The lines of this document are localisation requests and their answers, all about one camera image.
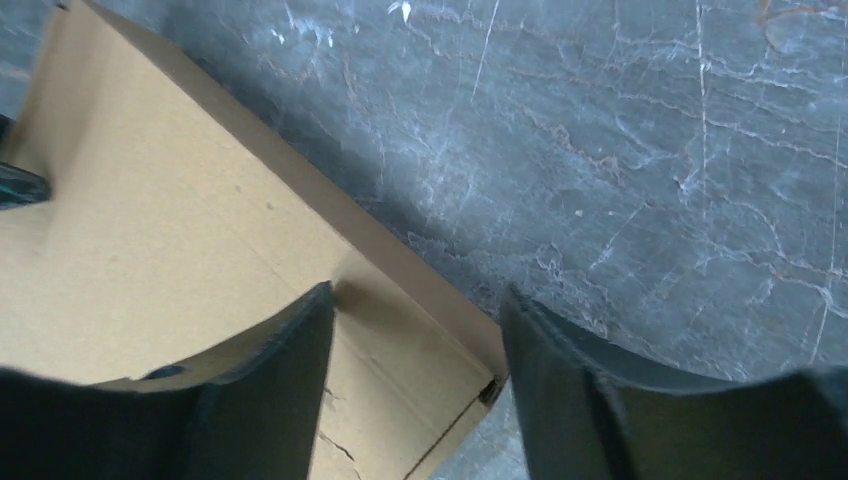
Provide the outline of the cardboard box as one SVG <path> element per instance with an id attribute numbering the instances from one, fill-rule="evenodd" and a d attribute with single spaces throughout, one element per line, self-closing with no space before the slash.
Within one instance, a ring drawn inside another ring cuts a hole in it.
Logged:
<path id="1" fill-rule="evenodd" d="M 494 322 L 164 37 L 53 8 L 3 155 L 53 191 L 1 215 L 3 366 L 140 387 L 323 286 L 310 478 L 426 479 L 489 412 Z"/>

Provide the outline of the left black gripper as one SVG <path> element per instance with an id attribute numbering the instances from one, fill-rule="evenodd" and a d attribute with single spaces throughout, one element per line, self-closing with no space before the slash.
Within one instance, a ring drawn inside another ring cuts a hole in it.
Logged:
<path id="1" fill-rule="evenodd" d="M 51 188 L 40 175 L 1 162 L 1 210 L 47 202 Z"/>

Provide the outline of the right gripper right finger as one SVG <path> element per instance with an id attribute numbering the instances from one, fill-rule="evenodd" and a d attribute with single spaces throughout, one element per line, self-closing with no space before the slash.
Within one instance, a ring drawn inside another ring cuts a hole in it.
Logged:
<path id="1" fill-rule="evenodd" d="M 623 349 L 509 288 L 500 322 L 533 479 L 843 479 L 847 370 L 754 382 Z"/>

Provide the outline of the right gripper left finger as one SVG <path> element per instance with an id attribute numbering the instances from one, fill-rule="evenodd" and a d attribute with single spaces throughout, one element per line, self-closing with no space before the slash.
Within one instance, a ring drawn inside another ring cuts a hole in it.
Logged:
<path id="1" fill-rule="evenodd" d="M 137 379 L 1 372 L 5 479 L 304 479 L 333 338 L 331 285 Z"/>

